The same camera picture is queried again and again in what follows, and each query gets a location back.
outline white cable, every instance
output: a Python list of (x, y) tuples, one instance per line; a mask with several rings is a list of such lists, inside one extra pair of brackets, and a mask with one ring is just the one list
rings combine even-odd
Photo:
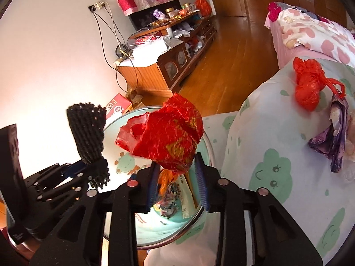
[(111, 20), (112, 20), (112, 25), (113, 25), (113, 29), (114, 29), (114, 32), (115, 32), (115, 37), (116, 37), (116, 41), (117, 41), (117, 44), (121, 50), (121, 52), (123, 52), (122, 48), (121, 48), (121, 43), (120, 41), (118, 40), (118, 37), (117, 37), (117, 33), (116, 33), (116, 28), (115, 28), (115, 22), (113, 21), (113, 15), (112, 15), (112, 11), (111, 11), (111, 8), (110, 8), (110, 4), (109, 2), (106, 2), (108, 8), (109, 8), (109, 11), (110, 11), (110, 14), (111, 14)]

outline white blanket with pink spots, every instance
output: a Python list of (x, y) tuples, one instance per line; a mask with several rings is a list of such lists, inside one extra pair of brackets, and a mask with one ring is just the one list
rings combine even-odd
[(291, 8), (280, 12), (278, 22), (283, 43), (289, 49), (304, 45), (307, 49), (355, 67), (355, 39), (336, 22), (330, 21), (328, 24), (318, 21)]

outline red plastic bag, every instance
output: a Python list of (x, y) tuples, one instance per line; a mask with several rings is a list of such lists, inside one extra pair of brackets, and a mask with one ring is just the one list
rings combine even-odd
[[(303, 61), (296, 57), (293, 60), (293, 68), (296, 71), (295, 98), (297, 103), (308, 111), (314, 111), (319, 103), (319, 92), (328, 86), (331, 91), (343, 99), (345, 97), (345, 86), (336, 79), (327, 78), (322, 66), (317, 60), (309, 59)], [(341, 93), (334, 87), (340, 85)]]
[(196, 8), (200, 10), (200, 13), (203, 17), (211, 15), (212, 8), (208, 4), (207, 0), (196, 0), (195, 5)]
[(187, 172), (203, 135), (202, 117), (194, 105), (175, 93), (163, 107), (128, 120), (116, 145), (131, 155), (151, 159), (178, 174)]

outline pink bed sheet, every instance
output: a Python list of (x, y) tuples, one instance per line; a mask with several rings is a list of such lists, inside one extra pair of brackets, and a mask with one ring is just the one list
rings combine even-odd
[(285, 65), (291, 60), (293, 60), (295, 57), (301, 57), (301, 56), (308, 56), (310, 58), (317, 58), (317, 59), (327, 59), (336, 62), (336, 60), (334, 60), (332, 57), (329, 57), (323, 53), (306, 49), (302, 45), (294, 47), (292, 49), (288, 49), (282, 42), (282, 37), (281, 37), (282, 33), (281, 33), (280, 24), (277, 21), (271, 22), (269, 19), (269, 14), (267, 15), (265, 20), (265, 27), (271, 30), (272, 38), (274, 40), (274, 48), (277, 53), (277, 61), (279, 64), (279, 69), (285, 67)]

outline power outlet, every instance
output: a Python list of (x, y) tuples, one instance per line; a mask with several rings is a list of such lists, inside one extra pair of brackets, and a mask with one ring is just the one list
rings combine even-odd
[(97, 1), (95, 4), (90, 5), (88, 8), (89, 8), (90, 12), (95, 12), (96, 10), (100, 10), (103, 7), (105, 7), (105, 1), (100, 0), (100, 1)]

